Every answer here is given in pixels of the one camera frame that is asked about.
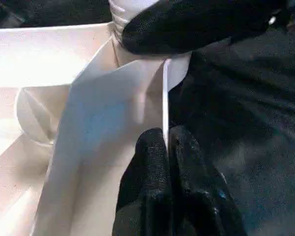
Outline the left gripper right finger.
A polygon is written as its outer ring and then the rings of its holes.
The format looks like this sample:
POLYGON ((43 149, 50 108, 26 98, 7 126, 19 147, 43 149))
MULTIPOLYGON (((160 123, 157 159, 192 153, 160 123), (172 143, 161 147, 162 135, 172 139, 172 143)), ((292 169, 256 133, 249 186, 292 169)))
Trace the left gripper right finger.
POLYGON ((169 131, 169 164, 177 236, 247 234, 224 178, 183 126, 169 131))

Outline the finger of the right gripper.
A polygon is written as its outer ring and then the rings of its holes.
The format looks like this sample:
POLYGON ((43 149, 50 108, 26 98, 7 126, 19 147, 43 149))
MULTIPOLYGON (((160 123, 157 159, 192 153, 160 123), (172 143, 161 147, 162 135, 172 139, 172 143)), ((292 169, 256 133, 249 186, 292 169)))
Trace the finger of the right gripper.
POLYGON ((159 0, 125 27, 121 43, 137 55, 186 53, 265 32, 273 16, 288 24, 286 0, 159 0))

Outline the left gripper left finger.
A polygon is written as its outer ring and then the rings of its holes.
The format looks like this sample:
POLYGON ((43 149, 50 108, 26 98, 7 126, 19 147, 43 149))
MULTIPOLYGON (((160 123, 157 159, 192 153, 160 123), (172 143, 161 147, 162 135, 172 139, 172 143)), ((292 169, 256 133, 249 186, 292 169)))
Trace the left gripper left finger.
POLYGON ((171 236, 173 195, 160 128, 140 135, 119 185, 114 236, 171 236))

